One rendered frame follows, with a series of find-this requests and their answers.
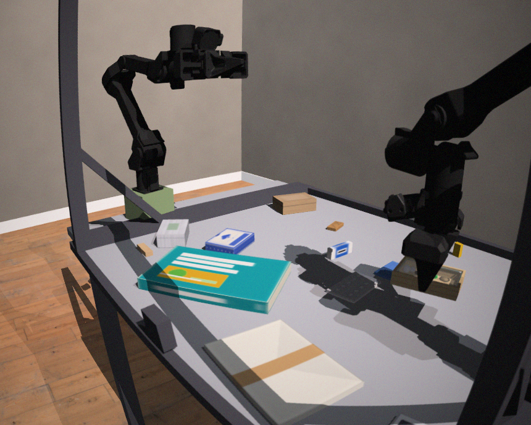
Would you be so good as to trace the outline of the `wooden ball-in-hole puzzle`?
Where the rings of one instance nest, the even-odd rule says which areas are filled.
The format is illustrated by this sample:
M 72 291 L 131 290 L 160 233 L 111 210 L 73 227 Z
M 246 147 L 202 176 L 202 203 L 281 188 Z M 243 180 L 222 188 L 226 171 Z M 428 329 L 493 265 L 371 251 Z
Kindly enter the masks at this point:
M 429 295 L 456 301 L 464 282 L 465 270 L 442 265 L 425 292 Z M 405 256 L 393 269 L 390 284 L 418 292 L 416 261 Z

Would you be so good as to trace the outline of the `blue flat rectangular slab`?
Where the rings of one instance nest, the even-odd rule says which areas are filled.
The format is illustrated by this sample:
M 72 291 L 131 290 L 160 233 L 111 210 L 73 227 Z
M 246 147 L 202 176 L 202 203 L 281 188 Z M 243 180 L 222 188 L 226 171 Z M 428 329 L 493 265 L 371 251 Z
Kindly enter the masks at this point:
M 391 280 L 392 270 L 397 266 L 397 264 L 397 262 L 392 261 L 386 264 L 385 266 L 381 267 L 380 269 L 376 270 L 374 274 L 384 279 Z

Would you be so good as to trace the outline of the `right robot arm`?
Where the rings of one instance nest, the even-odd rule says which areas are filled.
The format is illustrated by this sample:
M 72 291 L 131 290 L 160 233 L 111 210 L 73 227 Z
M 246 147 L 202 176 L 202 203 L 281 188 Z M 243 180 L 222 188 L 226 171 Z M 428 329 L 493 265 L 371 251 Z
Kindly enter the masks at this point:
M 412 131 L 395 128 L 395 135 L 385 148 L 387 164 L 419 177 L 426 174 L 426 183 L 435 187 L 462 188 L 465 160 L 478 159 L 479 156 L 469 141 L 459 144 L 447 141 L 467 137 L 494 108 L 530 86 L 531 43 L 470 85 L 428 100 Z M 437 146 L 435 141 L 444 142 Z M 414 218 L 414 223 L 421 225 L 425 209 L 423 190 L 408 195 L 390 195 L 383 209 L 388 221 Z

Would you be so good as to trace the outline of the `small yellow block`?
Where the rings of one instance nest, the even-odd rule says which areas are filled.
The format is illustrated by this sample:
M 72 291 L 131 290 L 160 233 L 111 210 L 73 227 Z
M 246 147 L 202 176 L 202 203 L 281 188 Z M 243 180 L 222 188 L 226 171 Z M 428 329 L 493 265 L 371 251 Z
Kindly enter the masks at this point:
M 463 244 L 459 242 L 454 243 L 453 256 L 461 257 Z

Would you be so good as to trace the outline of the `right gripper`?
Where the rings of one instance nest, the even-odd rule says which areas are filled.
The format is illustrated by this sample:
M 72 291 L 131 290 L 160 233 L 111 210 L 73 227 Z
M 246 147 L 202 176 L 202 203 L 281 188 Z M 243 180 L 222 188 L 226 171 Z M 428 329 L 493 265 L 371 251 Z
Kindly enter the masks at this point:
M 403 240 L 401 254 L 414 258 L 417 266 L 419 291 L 425 292 L 437 275 L 456 241 L 464 222 L 459 209 L 462 198 L 459 189 L 447 189 L 425 182 L 424 220 Z M 455 230 L 458 225 L 458 230 Z M 427 229 L 427 230 L 426 230 Z M 429 230 L 429 231 L 428 231 Z

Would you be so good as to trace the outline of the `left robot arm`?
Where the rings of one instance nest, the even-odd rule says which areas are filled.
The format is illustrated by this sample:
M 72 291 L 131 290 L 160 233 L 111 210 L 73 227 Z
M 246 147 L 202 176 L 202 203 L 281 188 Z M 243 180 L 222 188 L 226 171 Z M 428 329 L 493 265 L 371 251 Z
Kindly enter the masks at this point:
M 160 131 L 149 129 L 131 91 L 136 76 L 134 71 L 145 74 L 153 83 L 170 83 L 172 90 L 184 89 L 186 80 L 177 81 L 174 77 L 175 53 L 193 49 L 191 55 L 198 56 L 205 50 L 221 46 L 223 38 L 223 34 L 213 28 L 175 25 L 170 28 L 170 51 L 161 51 L 155 60 L 136 55 L 120 56 L 102 76 L 103 87 L 117 100 L 133 137 L 132 154 L 128 160 L 129 169 L 136 171 L 137 187 L 132 188 L 133 191 L 147 194 L 164 189 L 159 186 L 157 166 L 164 165 L 166 155 Z

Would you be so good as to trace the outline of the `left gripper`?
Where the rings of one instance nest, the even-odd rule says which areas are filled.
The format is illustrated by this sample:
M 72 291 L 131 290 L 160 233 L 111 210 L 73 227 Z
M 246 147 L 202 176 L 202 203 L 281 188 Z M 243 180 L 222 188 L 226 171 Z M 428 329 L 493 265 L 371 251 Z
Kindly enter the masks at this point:
M 215 50 L 205 50 L 204 53 L 200 53 L 198 56 L 192 56 L 190 55 L 191 53 L 193 53 L 192 49 L 182 49 L 175 53 L 174 77 L 177 81 L 193 80 L 193 78 L 194 80 L 204 80 L 205 78 L 218 78 L 219 76 L 229 79 L 248 77 L 247 52 L 220 51 L 219 55 Z

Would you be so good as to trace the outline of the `teal rectangular box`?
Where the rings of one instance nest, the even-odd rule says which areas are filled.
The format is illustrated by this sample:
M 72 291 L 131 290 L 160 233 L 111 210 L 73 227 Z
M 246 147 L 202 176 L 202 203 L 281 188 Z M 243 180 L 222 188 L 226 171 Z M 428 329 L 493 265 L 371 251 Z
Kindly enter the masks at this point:
M 291 261 L 175 246 L 137 281 L 142 290 L 268 314 L 290 272 Z

